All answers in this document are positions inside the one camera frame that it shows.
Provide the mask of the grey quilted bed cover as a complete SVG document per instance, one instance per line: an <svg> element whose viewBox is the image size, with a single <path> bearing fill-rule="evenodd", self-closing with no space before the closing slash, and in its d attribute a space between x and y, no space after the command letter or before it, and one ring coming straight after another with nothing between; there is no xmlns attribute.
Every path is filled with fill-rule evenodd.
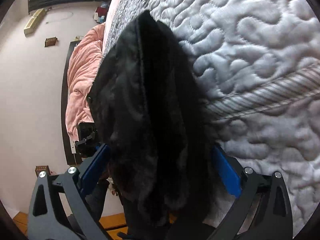
<svg viewBox="0 0 320 240"><path fill-rule="evenodd" d="M281 172L294 238L319 239L319 0L121 0L106 51L144 10L188 55L208 137Z"/></svg>

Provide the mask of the black pants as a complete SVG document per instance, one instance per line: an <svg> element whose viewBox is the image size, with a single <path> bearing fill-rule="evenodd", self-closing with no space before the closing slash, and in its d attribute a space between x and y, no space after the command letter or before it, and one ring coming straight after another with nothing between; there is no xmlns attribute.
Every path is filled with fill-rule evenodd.
<svg viewBox="0 0 320 240"><path fill-rule="evenodd" d="M217 181L186 54L144 11L107 53L87 96L134 239L207 239Z"/></svg>

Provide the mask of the pink fleece blanket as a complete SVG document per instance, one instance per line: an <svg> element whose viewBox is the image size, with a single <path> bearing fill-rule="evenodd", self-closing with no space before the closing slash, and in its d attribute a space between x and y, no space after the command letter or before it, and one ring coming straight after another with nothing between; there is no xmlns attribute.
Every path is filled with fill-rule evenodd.
<svg viewBox="0 0 320 240"><path fill-rule="evenodd" d="M105 24L93 27L74 48L67 70L68 101L65 124L72 141L78 140L77 126L93 122L87 95L95 80L103 56Z"/></svg>

